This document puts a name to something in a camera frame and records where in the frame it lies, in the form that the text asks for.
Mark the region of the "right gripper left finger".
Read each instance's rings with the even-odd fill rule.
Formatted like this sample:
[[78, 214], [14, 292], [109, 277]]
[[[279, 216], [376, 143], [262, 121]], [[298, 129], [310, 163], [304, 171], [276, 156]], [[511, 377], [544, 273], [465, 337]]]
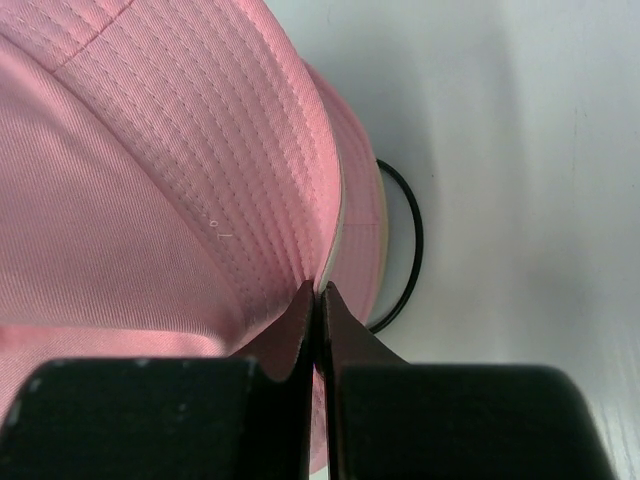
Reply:
[[1, 429], [5, 479], [304, 479], [315, 295], [228, 358], [52, 360]]

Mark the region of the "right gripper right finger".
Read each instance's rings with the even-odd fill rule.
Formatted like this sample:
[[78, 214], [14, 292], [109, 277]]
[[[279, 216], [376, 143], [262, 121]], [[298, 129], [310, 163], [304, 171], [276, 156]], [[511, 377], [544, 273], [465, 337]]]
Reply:
[[541, 365], [412, 364], [322, 296], [333, 479], [610, 479], [583, 395]]

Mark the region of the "pink bucket hat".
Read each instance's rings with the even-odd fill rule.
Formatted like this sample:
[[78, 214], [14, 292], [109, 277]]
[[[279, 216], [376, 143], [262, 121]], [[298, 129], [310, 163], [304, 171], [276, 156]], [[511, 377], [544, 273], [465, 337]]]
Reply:
[[3, 2], [1, 429], [52, 360], [236, 354], [325, 279], [341, 187], [264, 2]]
[[343, 213], [328, 279], [351, 314], [365, 324], [378, 297], [378, 167], [369, 137], [351, 107], [317, 70], [307, 70], [328, 115], [341, 167]]

